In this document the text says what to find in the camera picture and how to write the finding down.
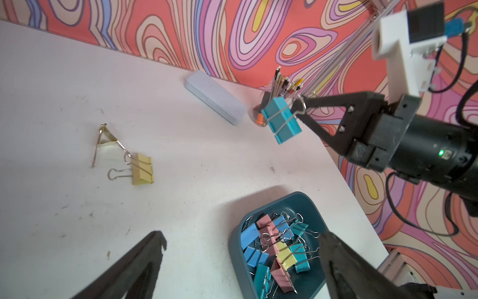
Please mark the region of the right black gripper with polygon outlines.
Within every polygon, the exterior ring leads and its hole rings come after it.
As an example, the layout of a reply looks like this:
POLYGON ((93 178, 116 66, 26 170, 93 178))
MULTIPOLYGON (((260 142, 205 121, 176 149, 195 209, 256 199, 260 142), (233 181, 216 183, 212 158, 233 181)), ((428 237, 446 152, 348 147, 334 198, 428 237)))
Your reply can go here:
POLYGON ((387 105, 384 95, 374 92, 356 92, 327 97, 299 97, 293 101, 291 111, 322 141, 348 162, 383 172, 395 154, 410 123, 417 114, 422 99, 403 95, 395 103, 387 105), (371 116, 358 135, 357 113, 345 113, 335 134, 330 134, 317 123, 307 110, 320 107, 346 107, 354 109, 384 107, 371 116))

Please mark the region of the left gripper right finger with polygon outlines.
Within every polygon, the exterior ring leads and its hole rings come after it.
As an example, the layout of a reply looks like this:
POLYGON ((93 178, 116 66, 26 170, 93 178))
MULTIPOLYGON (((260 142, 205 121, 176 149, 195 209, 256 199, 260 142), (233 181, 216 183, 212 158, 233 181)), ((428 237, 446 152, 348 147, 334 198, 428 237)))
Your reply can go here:
POLYGON ((319 237, 319 256, 332 299, 409 299, 332 232, 319 237))

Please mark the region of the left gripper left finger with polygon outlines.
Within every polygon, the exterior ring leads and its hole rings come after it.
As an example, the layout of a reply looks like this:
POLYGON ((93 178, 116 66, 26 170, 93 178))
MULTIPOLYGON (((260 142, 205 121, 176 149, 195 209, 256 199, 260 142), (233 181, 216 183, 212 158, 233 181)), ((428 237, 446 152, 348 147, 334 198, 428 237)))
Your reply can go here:
POLYGON ((74 297, 76 299, 151 299, 167 241, 152 231, 74 297))

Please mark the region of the teal binder clip lone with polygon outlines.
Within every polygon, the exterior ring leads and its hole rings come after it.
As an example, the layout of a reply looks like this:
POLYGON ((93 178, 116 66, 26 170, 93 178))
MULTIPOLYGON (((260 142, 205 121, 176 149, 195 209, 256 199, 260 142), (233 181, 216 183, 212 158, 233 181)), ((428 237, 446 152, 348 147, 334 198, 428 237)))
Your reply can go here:
POLYGON ((297 274, 311 270, 311 261, 319 258, 320 247, 313 249, 309 245, 295 244, 290 246, 292 256, 296 259, 294 268, 297 274))

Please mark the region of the pink binder clip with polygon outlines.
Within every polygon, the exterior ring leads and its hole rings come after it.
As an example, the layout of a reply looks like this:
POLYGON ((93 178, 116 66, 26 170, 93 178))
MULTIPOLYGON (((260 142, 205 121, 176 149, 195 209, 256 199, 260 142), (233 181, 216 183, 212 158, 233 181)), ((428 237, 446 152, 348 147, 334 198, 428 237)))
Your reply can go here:
POLYGON ((280 262, 279 258, 276 258, 273 262, 270 273, 283 293, 297 293, 289 273, 285 269, 284 265, 280 262))
POLYGON ((267 253, 269 256, 276 255, 279 253, 279 249, 277 247, 277 243, 281 240, 279 235, 271 235, 268 233, 263 233, 260 236, 260 244, 263 253, 267 253))
POLYGON ((272 238, 276 240, 279 238, 279 230, 276 228, 269 215, 263 215, 255 224, 260 233, 261 239, 268 240, 269 238, 272 238))

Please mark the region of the dark teal storage tray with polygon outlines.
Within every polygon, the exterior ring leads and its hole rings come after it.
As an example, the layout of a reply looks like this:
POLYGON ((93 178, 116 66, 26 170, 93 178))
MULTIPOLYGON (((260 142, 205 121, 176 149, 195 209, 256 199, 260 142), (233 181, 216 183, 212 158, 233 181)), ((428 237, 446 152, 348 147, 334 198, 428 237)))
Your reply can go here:
MULTIPOLYGON (((291 217, 290 227, 295 221, 299 221, 308 224, 309 229, 320 232, 320 235, 328 231, 312 199, 301 192, 289 194, 248 213, 233 230, 229 239, 230 257, 241 292, 246 299, 313 299, 326 284, 319 258, 311 261, 311 270, 308 272, 297 274, 294 266, 287 270, 297 290, 297 293, 287 294, 281 291, 270 273, 273 262, 277 258, 276 255, 269 256, 265 265, 259 264, 256 268, 246 264, 243 255, 245 250, 242 250, 240 245, 240 233, 249 225, 255 224, 263 215, 267 214, 271 220, 274 220, 282 212, 291 217)), ((288 247, 295 244, 309 245, 313 249, 320 247, 319 238, 314 239, 306 234, 302 237, 294 235, 293 238, 287 239, 283 237, 282 232, 279 232, 279 238, 288 247)), ((262 251, 260 237, 250 247, 262 251)))

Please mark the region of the blue binder clip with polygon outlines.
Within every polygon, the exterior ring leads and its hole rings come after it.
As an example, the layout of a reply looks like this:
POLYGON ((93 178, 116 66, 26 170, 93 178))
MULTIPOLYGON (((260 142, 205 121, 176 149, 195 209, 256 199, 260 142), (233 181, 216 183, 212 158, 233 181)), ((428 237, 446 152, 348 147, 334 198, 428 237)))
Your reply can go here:
POLYGON ((294 237, 294 234, 290 227, 290 222, 291 222, 291 217, 285 212, 282 212, 277 218, 273 220, 273 224, 275 228, 279 232, 282 232, 283 237, 287 239, 291 239, 294 237))
POLYGON ((260 231, 255 224, 249 225, 245 230, 240 233, 240 245, 241 249, 245 250, 254 241, 259 238, 260 231))
POLYGON ((259 249, 248 246, 243 252, 246 264, 249 267, 256 268, 259 264, 265 265, 269 258, 266 252, 262 252, 259 249))

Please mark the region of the yellow binder clip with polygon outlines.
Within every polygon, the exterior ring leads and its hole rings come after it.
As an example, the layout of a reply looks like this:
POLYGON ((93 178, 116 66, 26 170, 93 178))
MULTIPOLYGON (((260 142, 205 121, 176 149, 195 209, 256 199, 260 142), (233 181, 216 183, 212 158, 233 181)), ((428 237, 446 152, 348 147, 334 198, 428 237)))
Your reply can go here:
POLYGON ((276 257, 279 259, 280 264, 288 270, 292 266, 294 266, 297 263, 297 260, 292 253, 291 249, 283 242, 278 242, 275 244, 278 253, 276 254, 276 257))
POLYGON ((116 181, 120 178, 131 178, 134 186, 154 183, 153 160, 141 153, 124 154, 124 163, 129 166, 125 169, 111 168, 107 177, 110 181, 116 181))

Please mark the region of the olive binder clip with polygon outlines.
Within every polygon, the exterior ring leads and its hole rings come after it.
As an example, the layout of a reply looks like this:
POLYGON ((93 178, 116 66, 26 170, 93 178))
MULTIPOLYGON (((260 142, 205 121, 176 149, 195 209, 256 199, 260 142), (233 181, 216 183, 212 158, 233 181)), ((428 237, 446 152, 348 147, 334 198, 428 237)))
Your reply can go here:
POLYGON ((131 154, 126 149, 124 144, 120 142, 119 139, 115 137, 111 131, 109 131, 109 129, 107 128, 107 124, 106 123, 101 124, 98 129, 97 144, 95 145, 95 152, 93 154, 91 168, 94 168, 96 166, 98 150, 101 148, 109 147, 113 145, 118 145, 123 150, 123 152, 126 153, 127 155, 131 154))

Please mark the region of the large teal binder clip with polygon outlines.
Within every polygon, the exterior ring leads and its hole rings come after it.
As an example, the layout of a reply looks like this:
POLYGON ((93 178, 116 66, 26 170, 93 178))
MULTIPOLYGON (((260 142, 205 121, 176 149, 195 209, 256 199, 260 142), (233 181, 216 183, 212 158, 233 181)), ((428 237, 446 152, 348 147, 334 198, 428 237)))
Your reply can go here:
POLYGON ((309 225, 306 223, 300 223, 299 221, 295 221, 292 226, 290 227, 292 233, 298 237, 302 237, 303 235, 309 235, 314 239, 318 239, 320 236, 320 232, 313 231, 309 229, 309 225))

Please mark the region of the blue binder clip top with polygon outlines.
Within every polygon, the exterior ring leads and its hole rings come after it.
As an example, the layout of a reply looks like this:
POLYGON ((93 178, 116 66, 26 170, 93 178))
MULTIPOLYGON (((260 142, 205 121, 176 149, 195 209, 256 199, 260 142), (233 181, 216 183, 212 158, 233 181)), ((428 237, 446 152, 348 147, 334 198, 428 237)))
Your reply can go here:
POLYGON ((282 212, 277 218, 273 220, 273 224, 275 228, 279 232, 282 232, 283 237, 287 239, 291 239, 294 237, 294 234, 290 227, 290 222, 291 222, 291 217, 285 212, 282 212))

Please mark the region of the clear pen cup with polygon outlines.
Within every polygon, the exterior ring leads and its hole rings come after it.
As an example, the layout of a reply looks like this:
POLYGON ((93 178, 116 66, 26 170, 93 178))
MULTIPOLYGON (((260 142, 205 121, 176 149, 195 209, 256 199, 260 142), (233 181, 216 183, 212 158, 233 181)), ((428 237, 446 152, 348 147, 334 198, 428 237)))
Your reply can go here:
POLYGON ((302 90, 303 82, 303 78, 293 81, 290 77, 283 75, 281 73, 281 67, 277 66, 271 82, 265 86, 261 94, 260 103, 249 112, 252 122, 259 127, 265 127, 266 117, 262 113, 262 110, 265 109, 274 98, 284 97, 285 100, 289 100, 297 96, 302 90))

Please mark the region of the translucent plastic case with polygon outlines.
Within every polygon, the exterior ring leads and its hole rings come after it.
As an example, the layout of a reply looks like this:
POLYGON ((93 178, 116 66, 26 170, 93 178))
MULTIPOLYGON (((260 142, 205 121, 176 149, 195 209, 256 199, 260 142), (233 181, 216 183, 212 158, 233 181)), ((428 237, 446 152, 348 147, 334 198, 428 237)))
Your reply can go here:
POLYGON ((184 86, 233 125, 238 125, 246 114, 245 105, 203 71, 187 76, 184 86))

